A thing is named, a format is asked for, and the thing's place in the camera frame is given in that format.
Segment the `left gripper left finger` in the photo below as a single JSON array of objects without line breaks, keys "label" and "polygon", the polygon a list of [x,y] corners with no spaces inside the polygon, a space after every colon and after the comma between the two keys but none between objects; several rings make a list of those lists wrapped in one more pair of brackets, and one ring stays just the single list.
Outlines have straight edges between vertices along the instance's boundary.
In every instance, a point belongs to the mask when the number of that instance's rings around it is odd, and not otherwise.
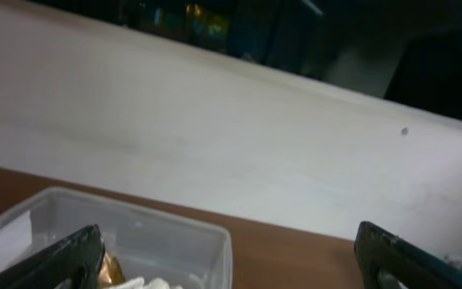
[{"label": "left gripper left finger", "polygon": [[105,245],[99,227],[85,226],[53,245],[0,272],[0,289],[54,289],[99,286]]}]

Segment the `gold foil wrapper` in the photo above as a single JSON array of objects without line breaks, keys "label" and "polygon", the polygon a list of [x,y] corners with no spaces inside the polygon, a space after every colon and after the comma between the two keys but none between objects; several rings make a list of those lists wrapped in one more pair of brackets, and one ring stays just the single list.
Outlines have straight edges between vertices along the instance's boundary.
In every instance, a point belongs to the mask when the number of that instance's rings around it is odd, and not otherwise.
[{"label": "gold foil wrapper", "polygon": [[114,287],[125,283],[124,273],[118,259],[106,252],[99,270],[98,284],[100,288]]}]

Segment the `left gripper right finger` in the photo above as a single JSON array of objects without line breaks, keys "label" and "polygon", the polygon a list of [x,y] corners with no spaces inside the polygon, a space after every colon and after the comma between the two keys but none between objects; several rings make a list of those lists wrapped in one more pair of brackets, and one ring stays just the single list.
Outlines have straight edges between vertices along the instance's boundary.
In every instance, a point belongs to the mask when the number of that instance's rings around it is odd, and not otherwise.
[{"label": "left gripper right finger", "polygon": [[372,222],[361,222],[356,261],[366,289],[462,289],[462,271]]}]

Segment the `white tissue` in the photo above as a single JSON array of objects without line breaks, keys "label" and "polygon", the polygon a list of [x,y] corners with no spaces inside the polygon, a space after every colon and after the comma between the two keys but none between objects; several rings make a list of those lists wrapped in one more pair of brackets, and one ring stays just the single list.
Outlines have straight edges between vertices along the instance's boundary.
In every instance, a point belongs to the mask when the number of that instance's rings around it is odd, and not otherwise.
[{"label": "white tissue", "polygon": [[182,289],[182,287],[171,286],[162,278],[155,278],[146,283],[143,277],[138,277],[119,285],[107,287],[106,289]]}]

